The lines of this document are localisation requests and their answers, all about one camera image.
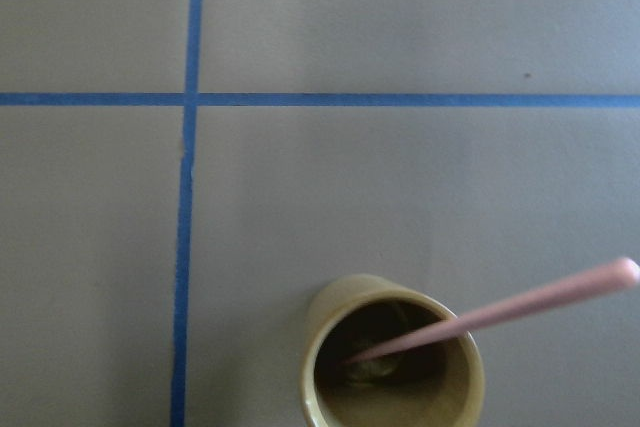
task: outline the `beige cup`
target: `beige cup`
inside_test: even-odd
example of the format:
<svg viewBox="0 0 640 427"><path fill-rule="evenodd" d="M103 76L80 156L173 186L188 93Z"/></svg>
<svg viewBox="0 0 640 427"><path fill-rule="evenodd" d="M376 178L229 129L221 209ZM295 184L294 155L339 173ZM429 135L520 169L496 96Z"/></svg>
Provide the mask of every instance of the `beige cup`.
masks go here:
<svg viewBox="0 0 640 427"><path fill-rule="evenodd" d="M352 275L311 302L301 372L311 427L472 427L484 372L471 335L381 359L340 361L382 340L455 315L424 294L373 275Z"/></svg>

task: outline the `pink stick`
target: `pink stick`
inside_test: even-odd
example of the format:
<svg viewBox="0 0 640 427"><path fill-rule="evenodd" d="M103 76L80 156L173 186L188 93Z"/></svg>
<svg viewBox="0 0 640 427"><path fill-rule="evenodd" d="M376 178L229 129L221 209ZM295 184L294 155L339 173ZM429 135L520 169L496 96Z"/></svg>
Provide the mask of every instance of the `pink stick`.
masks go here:
<svg viewBox="0 0 640 427"><path fill-rule="evenodd" d="M375 359L421 345L451 339L470 330L507 322L554 307L587 300L631 288L640 280L640 268L631 259L620 258L551 284L472 310L455 319L443 320L388 340L347 359L346 364Z"/></svg>

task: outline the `blue line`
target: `blue line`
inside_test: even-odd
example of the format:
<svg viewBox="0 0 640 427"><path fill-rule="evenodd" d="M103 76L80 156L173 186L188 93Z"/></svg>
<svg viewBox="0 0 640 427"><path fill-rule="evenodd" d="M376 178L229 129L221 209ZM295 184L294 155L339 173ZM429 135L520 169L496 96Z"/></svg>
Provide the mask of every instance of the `blue line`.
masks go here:
<svg viewBox="0 0 640 427"><path fill-rule="evenodd" d="M135 92L7 92L0 93L0 105L183 105L181 93Z"/></svg>
<svg viewBox="0 0 640 427"><path fill-rule="evenodd" d="M193 209L193 164L195 159L198 109L198 67L202 0L189 0L187 60L185 73L182 138L184 154L180 164L180 202L176 284L173 311L173 376L171 379L171 427L183 427L187 382L187 331L189 316L189 267L191 262L191 222Z"/></svg>
<svg viewBox="0 0 640 427"><path fill-rule="evenodd" d="M640 95L201 93L202 106L640 107Z"/></svg>

